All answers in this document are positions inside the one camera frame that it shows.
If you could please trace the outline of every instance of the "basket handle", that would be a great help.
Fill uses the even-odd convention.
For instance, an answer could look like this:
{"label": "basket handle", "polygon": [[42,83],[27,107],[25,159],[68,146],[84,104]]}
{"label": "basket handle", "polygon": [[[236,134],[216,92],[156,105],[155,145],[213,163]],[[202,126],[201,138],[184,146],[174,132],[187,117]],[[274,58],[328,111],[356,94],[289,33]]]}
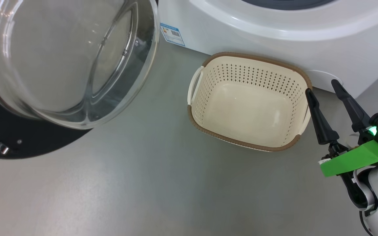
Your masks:
{"label": "basket handle", "polygon": [[302,135],[304,130],[306,130],[306,127],[307,127],[307,125],[309,124],[309,121],[310,121],[310,117],[311,117],[310,109],[309,109],[309,106],[307,106],[306,115],[304,116],[303,124],[301,125],[300,131],[298,132],[299,135]]}
{"label": "basket handle", "polygon": [[[196,93],[198,92],[199,84],[201,83],[201,78],[204,75],[204,72],[201,71],[202,69],[204,69],[203,66],[199,67],[196,70],[196,72],[193,75],[192,80],[190,82],[189,91],[188,91],[188,105],[192,104],[192,102],[193,102],[192,98],[194,98],[196,96]],[[193,87],[194,87],[195,82],[196,82],[197,79],[198,79],[198,83],[196,84],[195,91],[193,91]]]}

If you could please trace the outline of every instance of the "laundry basket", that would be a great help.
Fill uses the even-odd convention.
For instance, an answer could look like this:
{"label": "laundry basket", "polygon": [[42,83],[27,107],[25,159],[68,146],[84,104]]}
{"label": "laundry basket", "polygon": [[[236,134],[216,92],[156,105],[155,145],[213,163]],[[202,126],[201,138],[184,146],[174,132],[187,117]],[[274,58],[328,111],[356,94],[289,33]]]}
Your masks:
{"label": "laundry basket", "polygon": [[195,72],[188,91],[192,124],[216,138],[262,151],[292,147],[310,112],[309,77],[296,66],[221,52]]}

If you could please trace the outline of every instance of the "washing machine drum opening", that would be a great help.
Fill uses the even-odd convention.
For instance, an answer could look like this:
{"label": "washing machine drum opening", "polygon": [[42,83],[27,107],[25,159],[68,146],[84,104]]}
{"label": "washing machine drum opening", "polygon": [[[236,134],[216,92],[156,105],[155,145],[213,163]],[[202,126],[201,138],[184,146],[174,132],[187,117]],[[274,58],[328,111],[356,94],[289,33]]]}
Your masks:
{"label": "washing machine drum opening", "polygon": [[268,9],[277,10],[303,10],[315,8],[335,0],[242,0]]}

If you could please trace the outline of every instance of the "white washing machine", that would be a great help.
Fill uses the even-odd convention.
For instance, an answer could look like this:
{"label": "white washing machine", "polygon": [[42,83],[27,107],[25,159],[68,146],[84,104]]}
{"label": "white washing machine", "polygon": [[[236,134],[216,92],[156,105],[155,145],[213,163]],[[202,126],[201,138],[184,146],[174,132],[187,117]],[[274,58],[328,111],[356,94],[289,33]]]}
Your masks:
{"label": "white washing machine", "polygon": [[160,0],[168,42],[206,54],[262,55],[338,79],[358,97],[378,79],[378,0]]}

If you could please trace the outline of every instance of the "floor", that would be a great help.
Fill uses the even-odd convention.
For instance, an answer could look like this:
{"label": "floor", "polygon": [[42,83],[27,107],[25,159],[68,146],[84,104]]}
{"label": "floor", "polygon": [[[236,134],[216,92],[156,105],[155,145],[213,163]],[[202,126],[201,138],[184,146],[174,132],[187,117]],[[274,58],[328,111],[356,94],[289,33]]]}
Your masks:
{"label": "floor", "polygon": [[[189,122],[186,94],[208,57],[161,41],[141,92],[119,116],[53,153],[0,160],[0,235],[363,236],[312,123],[292,148],[255,151]],[[315,90],[341,141],[350,120]],[[358,99],[378,112],[378,81]]]}

